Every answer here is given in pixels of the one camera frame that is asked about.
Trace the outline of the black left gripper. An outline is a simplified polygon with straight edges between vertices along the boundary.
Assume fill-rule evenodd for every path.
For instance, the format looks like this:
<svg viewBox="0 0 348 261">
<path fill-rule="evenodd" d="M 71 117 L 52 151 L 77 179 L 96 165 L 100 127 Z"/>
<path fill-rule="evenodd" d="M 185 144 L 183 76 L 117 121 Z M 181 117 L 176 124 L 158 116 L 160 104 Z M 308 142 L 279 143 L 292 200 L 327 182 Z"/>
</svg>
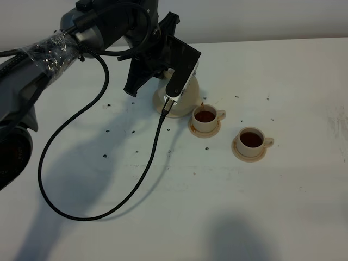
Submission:
<svg viewBox="0 0 348 261">
<path fill-rule="evenodd" d="M 122 55 L 119 61 L 131 60 L 124 91 L 136 97 L 138 90 L 152 77 L 163 78 L 163 72 L 169 69 L 168 39 L 175 38 L 179 15 L 169 12 L 155 27 L 145 45 L 129 55 Z"/>
</svg>

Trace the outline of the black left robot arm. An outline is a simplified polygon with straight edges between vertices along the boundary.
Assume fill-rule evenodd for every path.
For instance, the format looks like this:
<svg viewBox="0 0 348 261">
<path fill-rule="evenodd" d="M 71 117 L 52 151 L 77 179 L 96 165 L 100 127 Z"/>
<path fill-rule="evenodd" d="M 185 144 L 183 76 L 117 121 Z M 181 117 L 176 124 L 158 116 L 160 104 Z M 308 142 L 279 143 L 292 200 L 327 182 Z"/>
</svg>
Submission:
<svg viewBox="0 0 348 261">
<path fill-rule="evenodd" d="M 162 51 L 179 16 L 158 16 L 157 1 L 77 1 L 60 29 L 38 43 L 1 56 L 1 187 L 16 179 L 32 154 L 29 131 L 37 131 L 34 105 L 42 92 L 76 60 L 96 55 L 130 60 L 125 92 L 136 96 L 150 78 L 168 68 Z"/>
</svg>

